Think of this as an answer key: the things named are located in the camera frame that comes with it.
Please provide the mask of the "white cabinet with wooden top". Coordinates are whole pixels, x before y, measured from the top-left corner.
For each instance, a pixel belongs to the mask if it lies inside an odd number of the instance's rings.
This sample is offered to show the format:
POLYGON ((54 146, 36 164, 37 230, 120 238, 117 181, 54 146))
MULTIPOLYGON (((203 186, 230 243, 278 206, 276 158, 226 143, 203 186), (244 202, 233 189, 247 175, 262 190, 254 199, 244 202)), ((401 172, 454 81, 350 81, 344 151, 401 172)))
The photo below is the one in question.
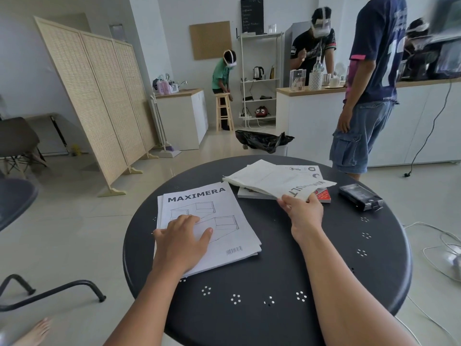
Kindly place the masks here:
POLYGON ((166 141, 176 150, 199 150, 209 127, 204 90, 180 90, 155 99, 166 141))

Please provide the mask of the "person's bare foot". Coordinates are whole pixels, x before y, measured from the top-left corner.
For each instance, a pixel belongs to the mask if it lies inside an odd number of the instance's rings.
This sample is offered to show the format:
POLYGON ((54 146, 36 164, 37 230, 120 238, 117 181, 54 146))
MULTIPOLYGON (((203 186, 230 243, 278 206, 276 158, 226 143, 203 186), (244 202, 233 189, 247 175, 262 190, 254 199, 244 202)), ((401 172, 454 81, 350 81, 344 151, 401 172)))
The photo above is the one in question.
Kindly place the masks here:
POLYGON ((31 330, 17 339, 11 346, 40 346, 51 328, 51 319, 40 320, 31 330))

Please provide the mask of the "black plastic-wrapped box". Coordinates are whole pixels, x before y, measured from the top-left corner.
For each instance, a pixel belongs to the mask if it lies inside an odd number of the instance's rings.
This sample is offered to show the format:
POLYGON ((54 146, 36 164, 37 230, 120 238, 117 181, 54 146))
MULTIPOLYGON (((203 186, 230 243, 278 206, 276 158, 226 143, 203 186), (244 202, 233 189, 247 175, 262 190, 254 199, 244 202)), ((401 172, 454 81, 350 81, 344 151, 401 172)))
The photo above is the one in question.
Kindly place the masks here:
POLYGON ((359 184, 339 187, 339 195, 353 203, 360 211, 378 211, 384 205, 383 198, 359 184))

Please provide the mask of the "white paper booklet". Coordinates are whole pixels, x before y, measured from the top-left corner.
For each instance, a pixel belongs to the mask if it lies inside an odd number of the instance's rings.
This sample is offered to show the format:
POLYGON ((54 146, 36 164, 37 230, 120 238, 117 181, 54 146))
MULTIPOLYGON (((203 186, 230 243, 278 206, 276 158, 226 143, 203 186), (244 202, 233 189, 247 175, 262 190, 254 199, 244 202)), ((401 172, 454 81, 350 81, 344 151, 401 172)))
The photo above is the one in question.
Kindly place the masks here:
MULTIPOLYGON (((245 168, 222 178, 223 181, 231 185, 244 187, 256 192, 266 193, 276 198, 281 198, 283 195, 288 195, 306 201, 311 193, 314 193, 318 188, 285 188, 278 184, 273 178, 272 173, 276 166, 264 160, 259 160, 253 164, 247 165, 245 168)), ((326 180, 329 187, 336 186, 337 183, 326 180)))

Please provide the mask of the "white leaflet with icons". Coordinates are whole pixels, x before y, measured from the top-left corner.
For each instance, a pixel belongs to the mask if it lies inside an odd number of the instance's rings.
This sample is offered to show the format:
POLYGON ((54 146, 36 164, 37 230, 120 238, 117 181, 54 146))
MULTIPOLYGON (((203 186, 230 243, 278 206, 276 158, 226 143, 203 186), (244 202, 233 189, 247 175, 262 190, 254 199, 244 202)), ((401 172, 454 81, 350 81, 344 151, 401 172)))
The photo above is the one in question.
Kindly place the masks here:
POLYGON ((276 166, 272 178, 278 184, 290 189, 329 186, 329 183, 324 180, 319 166, 276 166))

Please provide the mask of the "grey flat book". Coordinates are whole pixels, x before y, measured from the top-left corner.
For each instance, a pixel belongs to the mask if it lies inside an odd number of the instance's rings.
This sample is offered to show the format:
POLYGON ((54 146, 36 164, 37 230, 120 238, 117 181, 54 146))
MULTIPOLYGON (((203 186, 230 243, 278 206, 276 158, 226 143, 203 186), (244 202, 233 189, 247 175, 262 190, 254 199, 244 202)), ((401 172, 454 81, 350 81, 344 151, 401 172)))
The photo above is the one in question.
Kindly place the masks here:
POLYGON ((238 198, 245 198, 245 199, 263 199, 263 200, 276 200, 276 197, 266 194, 266 193, 261 193, 261 192, 256 192, 251 189, 247 189, 244 187, 240 187, 238 192, 237 192, 237 197, 238 198))

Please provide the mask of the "black coffee machine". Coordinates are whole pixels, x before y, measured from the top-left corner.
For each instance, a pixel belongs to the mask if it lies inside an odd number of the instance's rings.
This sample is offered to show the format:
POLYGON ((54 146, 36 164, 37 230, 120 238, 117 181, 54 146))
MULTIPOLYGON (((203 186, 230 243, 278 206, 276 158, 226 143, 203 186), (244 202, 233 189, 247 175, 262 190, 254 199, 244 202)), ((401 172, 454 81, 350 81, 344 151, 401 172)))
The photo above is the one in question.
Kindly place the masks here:
MULTIPOLYGON (((457 79, 461 77, 461 33, 459 34, 435 34, 429 35, 430 43, 441 45, 440 56, 436 62, 434 80, 457 79)), ((405 61, 401 61, 397 81, 405 67, 405 61)))

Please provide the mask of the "grey refrigerator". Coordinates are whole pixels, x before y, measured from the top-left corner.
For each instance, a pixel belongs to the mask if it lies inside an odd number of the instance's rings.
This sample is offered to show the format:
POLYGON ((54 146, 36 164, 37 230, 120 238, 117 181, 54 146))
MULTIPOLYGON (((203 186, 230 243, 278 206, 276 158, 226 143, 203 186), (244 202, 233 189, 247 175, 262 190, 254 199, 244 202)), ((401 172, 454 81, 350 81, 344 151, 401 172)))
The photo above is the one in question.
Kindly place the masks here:
MULTIPOLYGON (((293 42, 295 39, 302 35, 304 32, 308 31, 311 23, 310 21, 306 22, 295 22, 293 23, 290 28, 285 31, 284 35, 284 73, 283 73, 283 87, 289 86, 290 80, 290 71, 291 71, 291 52, 293 49, 293 42)), ((307 49, 308 52, 308 63, 303 68, 307 70, 307 75, 312 71, 314 64, 316 63, 317 51, 319 48, 320 40, 314 38, 312 35, 308 37, 306 40, 306 44, 304 40, 302 42, 302 48, 307 49)))

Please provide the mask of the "black chalkboard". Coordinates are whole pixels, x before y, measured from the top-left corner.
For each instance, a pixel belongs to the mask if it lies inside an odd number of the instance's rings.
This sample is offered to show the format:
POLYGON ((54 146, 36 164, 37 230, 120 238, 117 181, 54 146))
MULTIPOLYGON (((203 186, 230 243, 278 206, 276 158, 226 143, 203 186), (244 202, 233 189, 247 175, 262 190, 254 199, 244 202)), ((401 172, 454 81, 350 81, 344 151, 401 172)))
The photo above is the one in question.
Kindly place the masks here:
POLYGON ((242 33, 265 33, 264 0, 240 0, 240 10, 242 33))

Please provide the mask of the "black metal tube frame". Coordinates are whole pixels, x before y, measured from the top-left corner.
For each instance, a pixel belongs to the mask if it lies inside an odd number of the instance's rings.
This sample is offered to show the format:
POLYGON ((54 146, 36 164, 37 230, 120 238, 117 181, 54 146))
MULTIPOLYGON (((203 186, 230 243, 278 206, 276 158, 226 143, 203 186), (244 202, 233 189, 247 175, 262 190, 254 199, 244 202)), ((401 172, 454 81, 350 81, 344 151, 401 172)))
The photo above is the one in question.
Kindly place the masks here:
POLYGON ((26 305, 29 305, 31 303, 43 300, 43 299, 45 299, 47 297, 50 297, 50 296, 55 295, 55 294, 58 294, 60 292, 63 292, 65 290, 68 290, 68 289, 76 287, 76 286, 87 286, 87 287, 89 287, 92 290, 92 292, 96 295, 96 297, 98 298, 98 301, 100 303, 104 302, 107 299, 107 297, 102 293, 102 291, 98 288, 98 286, 94 282, 92 282, 90 280, 86 280, 86 279, 75 280, 75 281, 72 281, 70 283, 66 283, 64 285, 58 286, 58 287, 56 287, 54 289, 51 289, 49 291, 46 291, 46 292, 43 292, 41 294, 35 295, 36 289, 34 289, 19 274, 11 274, 11 275, 9 275, 8 277, 6 277, 3 280, 3 282, 0 284, 0 296, 2 296, 2 294, 6 290, 8 284, 10 283, 11 280, 16 281, 26 291, 29 298, 27 298, 25 300, 22 300, 20 302, 17 302, 17 303, 13 303, 13 304, 0 304, 0 313, 9 312, 9 311, 13 311, 13 310, 22 308, 22 307, 24 307, 26 305))

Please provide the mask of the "white drawer assembly manual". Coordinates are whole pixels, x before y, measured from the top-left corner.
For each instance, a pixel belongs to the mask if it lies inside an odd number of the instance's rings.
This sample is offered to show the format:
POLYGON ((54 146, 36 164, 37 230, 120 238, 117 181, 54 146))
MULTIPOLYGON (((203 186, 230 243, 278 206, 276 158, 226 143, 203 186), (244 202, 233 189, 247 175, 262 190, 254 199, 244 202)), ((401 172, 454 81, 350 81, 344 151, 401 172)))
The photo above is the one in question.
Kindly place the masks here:
POLYGON ((182 278, 209 271, 256 256, 261 241, 245 218, 228 182, 166 193, 157 197, 157 227, 167 228, 180 215, 193 215, 200 220, 194 225, 194 236, 200 239, 207 228, 213 234, 204 257, 182 278))

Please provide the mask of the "clear acrylic display holder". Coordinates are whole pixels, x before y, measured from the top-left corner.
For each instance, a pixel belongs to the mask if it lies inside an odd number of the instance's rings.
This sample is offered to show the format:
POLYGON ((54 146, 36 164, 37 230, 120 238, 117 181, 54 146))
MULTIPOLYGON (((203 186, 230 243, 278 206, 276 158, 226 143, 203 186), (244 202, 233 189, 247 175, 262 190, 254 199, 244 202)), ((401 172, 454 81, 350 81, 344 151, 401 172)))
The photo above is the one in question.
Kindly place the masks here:
POLYGON ((306 82, 305 69, 293 69, 290 71, 289 89, 290 92, 302 92, 306 82))

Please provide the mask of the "dark round seat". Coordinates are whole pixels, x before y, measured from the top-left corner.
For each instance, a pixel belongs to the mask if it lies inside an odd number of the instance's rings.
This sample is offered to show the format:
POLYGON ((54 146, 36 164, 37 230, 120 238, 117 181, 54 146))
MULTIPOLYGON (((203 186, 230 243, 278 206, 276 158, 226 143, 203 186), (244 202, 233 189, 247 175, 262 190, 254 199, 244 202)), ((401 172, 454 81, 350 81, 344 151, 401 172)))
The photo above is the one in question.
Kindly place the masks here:
POLYGON ((37 187, 28 180, 0 179, 0 232, 18 219, 37 196, 37 187))

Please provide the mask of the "woven folding room screen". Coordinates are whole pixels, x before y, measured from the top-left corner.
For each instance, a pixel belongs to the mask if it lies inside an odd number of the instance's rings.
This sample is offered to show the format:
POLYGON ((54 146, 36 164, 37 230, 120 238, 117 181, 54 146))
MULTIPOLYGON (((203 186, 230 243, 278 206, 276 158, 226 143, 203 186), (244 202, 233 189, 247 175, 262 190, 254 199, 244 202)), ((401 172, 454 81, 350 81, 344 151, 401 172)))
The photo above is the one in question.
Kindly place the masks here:
POLYGON ((107 184, 98 197, 126 195, 122 175, 142 174, 139 160, 159 138, 133 46, 34 16, 41 38, 107 184))

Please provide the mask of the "person's left hand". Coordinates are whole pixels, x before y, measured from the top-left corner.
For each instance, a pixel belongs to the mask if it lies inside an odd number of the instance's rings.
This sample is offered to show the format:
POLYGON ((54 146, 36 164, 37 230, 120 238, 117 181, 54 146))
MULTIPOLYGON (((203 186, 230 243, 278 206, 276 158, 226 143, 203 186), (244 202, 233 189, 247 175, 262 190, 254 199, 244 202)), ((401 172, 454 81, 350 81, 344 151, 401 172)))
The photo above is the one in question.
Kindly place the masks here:
POLYGON ((194 268, 207 251, 200 251, 194 235, 194 226, 199 221, 195 215, 180 215, 170 221, 166 229, 153 231, 156 251, 153 257, 153 272, 173 273, 181 278, 194 268))

